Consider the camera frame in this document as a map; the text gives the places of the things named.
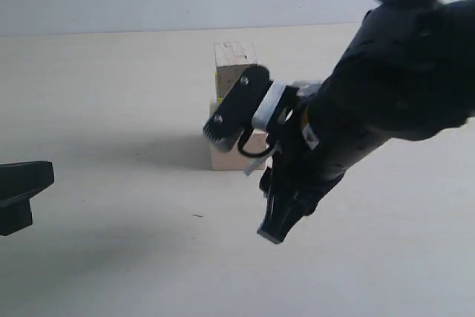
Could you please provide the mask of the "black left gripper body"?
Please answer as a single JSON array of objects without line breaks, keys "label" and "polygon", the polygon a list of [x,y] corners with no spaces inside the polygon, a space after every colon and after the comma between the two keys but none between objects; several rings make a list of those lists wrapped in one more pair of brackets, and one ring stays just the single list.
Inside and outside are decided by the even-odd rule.
[{"label": "black left gripper body", "polygon": [[30,201],[22,200],[1,207],[1,236],[8,236],[33,225]]}]

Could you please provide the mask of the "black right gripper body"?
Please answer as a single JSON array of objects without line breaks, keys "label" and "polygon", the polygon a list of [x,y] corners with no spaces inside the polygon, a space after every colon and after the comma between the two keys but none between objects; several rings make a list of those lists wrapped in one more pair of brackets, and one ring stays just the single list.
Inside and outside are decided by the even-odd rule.
[{"label": "black right gripper body", "polygon": [[375,150],[375,133],[338,107],[320,83],[299,84],[298,105],[259,182],[273,206],[311,215],[346,171]]}]

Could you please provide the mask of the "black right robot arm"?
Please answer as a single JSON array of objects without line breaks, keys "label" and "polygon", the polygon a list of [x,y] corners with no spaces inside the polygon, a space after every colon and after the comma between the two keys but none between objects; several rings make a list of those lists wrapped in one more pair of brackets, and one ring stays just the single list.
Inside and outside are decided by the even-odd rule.
[{"label": "black right robot arm", "polygon": [[330,76],[302,96],[259,183],[258,234],[274,244],[359,161],[392,139],[423,141],[474,116],[474,0],[370,10]]}]

